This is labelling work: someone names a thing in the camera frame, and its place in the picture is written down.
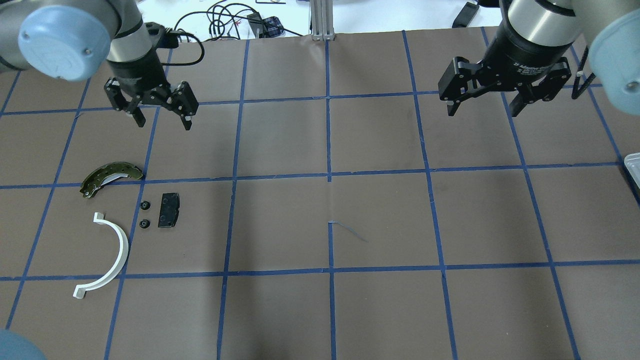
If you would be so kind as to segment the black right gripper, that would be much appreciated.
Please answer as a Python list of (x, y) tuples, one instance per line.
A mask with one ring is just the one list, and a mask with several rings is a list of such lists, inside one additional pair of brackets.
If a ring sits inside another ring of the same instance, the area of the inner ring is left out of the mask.
[(552, 101), (560, 93), (572, 75), (565, 52), (565, 45), (540, 45), (511, 27), (499, 27), (480, 63), (453, 57), (438, 82), (439, 100), (452, 117), (462, 102), (482, 95), (483, 87), (500, 83), (492, 91), (518, 92), (509, 104), (510, 116), (516, 117), (526, 105)]

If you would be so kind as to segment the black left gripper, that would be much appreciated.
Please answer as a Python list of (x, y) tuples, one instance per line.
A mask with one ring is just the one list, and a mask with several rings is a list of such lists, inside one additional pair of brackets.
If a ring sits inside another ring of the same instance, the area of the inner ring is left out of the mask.
[[(112, 109), (124, 111), (132, 117), (139, 128), (146, 125), (139, 104), (158, 105), (178, 114), (183, 128), (190, 131), (193, 117), (199, 109), (199, 101), (189, 82), (183, 80), (171, 93), (162, 62), (155, 50), (143, 57), (127, 62), (107, 60), (114, 77), (108, 79), (103, 90)], [(123, 92), (132, 99), (126, 100)]]

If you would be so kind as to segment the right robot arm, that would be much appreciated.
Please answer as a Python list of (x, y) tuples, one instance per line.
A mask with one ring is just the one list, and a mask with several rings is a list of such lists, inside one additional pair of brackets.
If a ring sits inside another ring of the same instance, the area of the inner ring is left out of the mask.
[(482, 60), (457, 56), (438, 82), (448, 116), (462, 102), (488, 92), (516, 92), (512, 116), (537, 101), (553, 100), (572, 72), (565, 52), (583, 36), (583, 61), (592, 73), (574, 76), (576, 99), (595, 78), (619, 111), (639, 114), (639, 2), (637, 0), (478, 0), (498, 8), (502, 21)]

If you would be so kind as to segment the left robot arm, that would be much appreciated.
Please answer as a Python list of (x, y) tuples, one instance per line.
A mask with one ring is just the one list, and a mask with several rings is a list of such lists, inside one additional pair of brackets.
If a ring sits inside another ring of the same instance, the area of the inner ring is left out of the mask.
[(135, 0), (3, 0), (0, 6), (2, 73), (36, 69), (80, 82), (108, 64), (103, 85), (110, 106), (146, 124), (141, 105), (162, 107), (192, 127), (199, 101), (185, 80), (167, 80), (158, 49), (175, 49), (194, 34), (146, 22)]

